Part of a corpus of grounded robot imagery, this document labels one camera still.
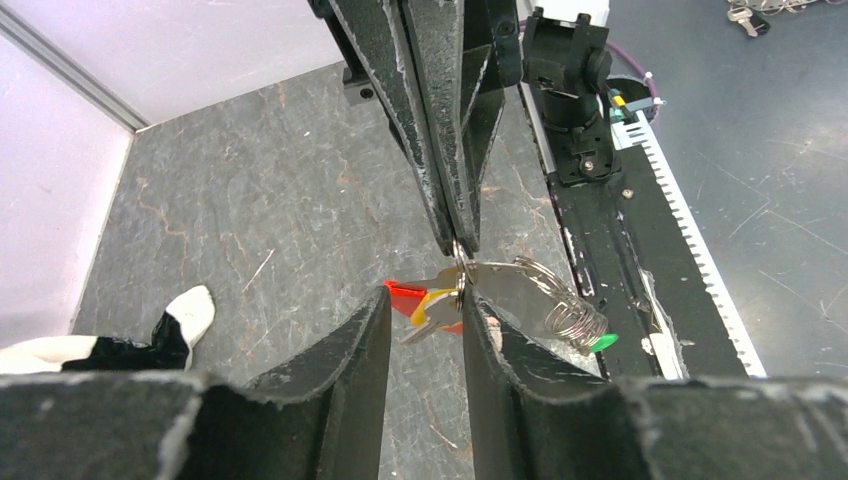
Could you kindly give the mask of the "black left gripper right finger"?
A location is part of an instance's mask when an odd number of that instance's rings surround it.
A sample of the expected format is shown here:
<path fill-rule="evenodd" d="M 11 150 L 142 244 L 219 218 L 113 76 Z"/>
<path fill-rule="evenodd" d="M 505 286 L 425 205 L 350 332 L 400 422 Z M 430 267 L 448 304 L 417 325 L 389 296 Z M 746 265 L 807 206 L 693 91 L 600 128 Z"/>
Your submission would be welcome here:
<path fill-rule="evenodd" d="M 843 479 L 847 384 L 607 381 L 467 290 L 463 349 L 479 479 Z"/>

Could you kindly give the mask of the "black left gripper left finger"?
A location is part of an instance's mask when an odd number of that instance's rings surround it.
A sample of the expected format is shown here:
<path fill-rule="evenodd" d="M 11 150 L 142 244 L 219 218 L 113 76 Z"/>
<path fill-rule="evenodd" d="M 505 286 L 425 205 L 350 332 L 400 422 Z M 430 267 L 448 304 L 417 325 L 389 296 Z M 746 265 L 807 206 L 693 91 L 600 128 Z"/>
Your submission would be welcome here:
<path fill-rule="evenodd" d="M 192 366 L 1 373 L 1 475 L 374 479 L 390 350 L 390 295 L 378 287 L 241 387 Z"/>

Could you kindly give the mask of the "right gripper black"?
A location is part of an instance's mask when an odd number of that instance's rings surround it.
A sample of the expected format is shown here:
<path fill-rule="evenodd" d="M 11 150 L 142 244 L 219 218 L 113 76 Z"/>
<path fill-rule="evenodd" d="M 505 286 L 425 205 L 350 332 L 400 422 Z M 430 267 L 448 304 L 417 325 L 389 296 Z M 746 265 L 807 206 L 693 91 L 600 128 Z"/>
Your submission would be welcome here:
<path fill-rule="evenodd" d="M 352 105 L 378 97 L 447 256 L 480 249 L 482 180 L 522 75 L 514 1 L 312 1 Z"/>

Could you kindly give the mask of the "green key tag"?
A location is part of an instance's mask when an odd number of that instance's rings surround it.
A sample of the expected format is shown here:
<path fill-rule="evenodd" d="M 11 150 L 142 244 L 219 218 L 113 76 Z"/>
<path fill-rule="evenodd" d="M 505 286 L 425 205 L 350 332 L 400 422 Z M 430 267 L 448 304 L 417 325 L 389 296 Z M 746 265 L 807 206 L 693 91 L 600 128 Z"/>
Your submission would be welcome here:
<path fill-rule="evenodd" d="M 602 352 L 603 350 L 614 345 L 619 339 L 619 335 L 615 333 L 606 333 L 601 335 L 591 346 L 592 353 Z"/>

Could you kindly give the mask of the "yellow key tag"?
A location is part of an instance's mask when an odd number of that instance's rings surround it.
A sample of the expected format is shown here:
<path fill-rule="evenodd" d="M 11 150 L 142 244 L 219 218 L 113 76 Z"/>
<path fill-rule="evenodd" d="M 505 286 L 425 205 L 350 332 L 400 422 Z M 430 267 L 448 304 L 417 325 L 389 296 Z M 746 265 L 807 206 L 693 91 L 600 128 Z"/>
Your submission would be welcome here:
<path fill-rule="evenodd" d="M 409 316 L 414 330 L 402 339 L 402 343 L 418 343 L 437 331 L 462 334 L 463 324 L 458 301 L 457 289 L 433 290 L 425 294 Z"/>

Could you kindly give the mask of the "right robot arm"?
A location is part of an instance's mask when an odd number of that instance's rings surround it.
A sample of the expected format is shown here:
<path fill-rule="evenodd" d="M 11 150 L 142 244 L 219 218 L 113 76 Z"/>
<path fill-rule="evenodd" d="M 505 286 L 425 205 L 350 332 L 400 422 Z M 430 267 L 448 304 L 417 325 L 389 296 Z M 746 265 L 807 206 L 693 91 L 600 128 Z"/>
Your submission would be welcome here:
<path fill-rule="evenodd" d="M 408 160 L 442 253 L 480 247 L 482 179 L 508 88 L 544 99 L 551 127 L 610 140 L 608 31 L 589 10 L 535 1 L 314 1 L 350 71 Z"/>

